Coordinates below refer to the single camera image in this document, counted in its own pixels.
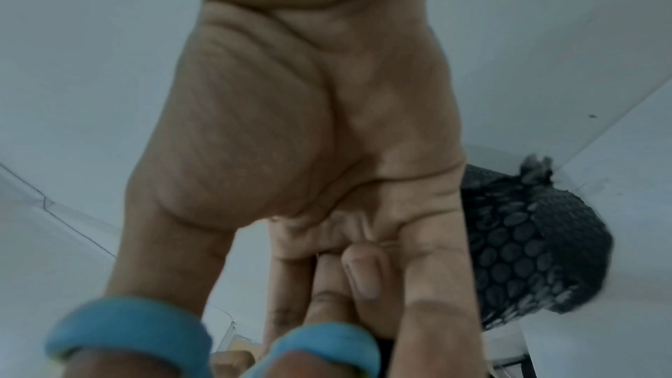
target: blue ring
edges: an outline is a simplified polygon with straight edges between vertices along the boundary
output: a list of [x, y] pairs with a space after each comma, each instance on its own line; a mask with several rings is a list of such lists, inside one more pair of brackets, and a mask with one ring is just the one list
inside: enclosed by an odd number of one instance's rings
[[199, 317], [137, 297], [102, 298], [70, 313], [49, 333], [45, 351], [64, 361], [82, 348], [147, 354], [178, 367], [189, 378], [211, 378], [212, 338]]
[[380, 373], [380, 350], [370, 333], [348, 323], [320, 323], [302, 326], [277, 340], [268, 356], [243, 377], [263, 377], [278, 357], [296, 350], [307, 351], [326, 361], [354, 366], [369, 378], [377, 378]]

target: blue rubber band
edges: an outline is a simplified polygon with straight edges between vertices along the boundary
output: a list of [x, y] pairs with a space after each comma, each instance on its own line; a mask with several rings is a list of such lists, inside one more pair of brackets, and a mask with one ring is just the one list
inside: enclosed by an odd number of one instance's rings
[[178, 367], [188, 378], [211, 378], [212, 338], [198, 316], [136, 297], [102, 298], [62, 319], [47, 336], [45, 351], [66, 360], [82, 348], [147, 354]]
[[243, 378], [262, 378], [278, 357], [295, 350], [307, 351], [333, 363], [354, 366], [369, 378], [377, 378], [380, 373], [380, 350], [370, 333], [347, 323], [320, 323], [297, 328], [277, 340], [268, 355]]

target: fingernail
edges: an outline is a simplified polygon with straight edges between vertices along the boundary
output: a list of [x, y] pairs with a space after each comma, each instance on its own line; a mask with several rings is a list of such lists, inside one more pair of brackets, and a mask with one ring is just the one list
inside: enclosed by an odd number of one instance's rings
[[375, 258], [351, 261], [346, 264], [345, 272], [355, 298], [374, 300], [382, 292], [383, 278]]

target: white wall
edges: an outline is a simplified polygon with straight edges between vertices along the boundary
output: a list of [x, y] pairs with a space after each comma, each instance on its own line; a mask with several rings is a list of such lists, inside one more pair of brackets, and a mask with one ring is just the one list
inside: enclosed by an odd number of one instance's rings
[[615, 250], [599, 299], [522, 321], [539, 377], [672, 377], [671, 111], [672, 81], [563, 168]]
[[[113, 264], [109, 254], [60, 227], [40, 204], [0, 176], [0, 377], [59, 376], [43, 355], [42, 341], [63, 315], [101, 295]], [[230, 317], [208, 306], [204, 322], [216, 348]]]

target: skin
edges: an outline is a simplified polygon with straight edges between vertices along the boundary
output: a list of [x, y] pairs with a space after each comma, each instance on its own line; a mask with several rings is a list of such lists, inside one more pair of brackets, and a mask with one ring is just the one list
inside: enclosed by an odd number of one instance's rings
[[[346, 317], [319, 309], [329, 297], [315, 292], [315, 258], [347, 260], [368, 242], [402, 272], [396, 322], [376, 325], [397, 339], [391, 376], [480, 377], [460, 128], [425, 0], [203, 0], [128, 183], [106, 294], [202, 314], [236, 230], [269, 218], [266, 347], [315, 317], [363, 322], [364, 302]], [[354, 299], [376, 300], [380, 268], [355, 263], [344, 268]], [[274, 373], [300, 376], [297, 364]], [[83, 351], [66, 373], [105, 374], [177, 371]]]

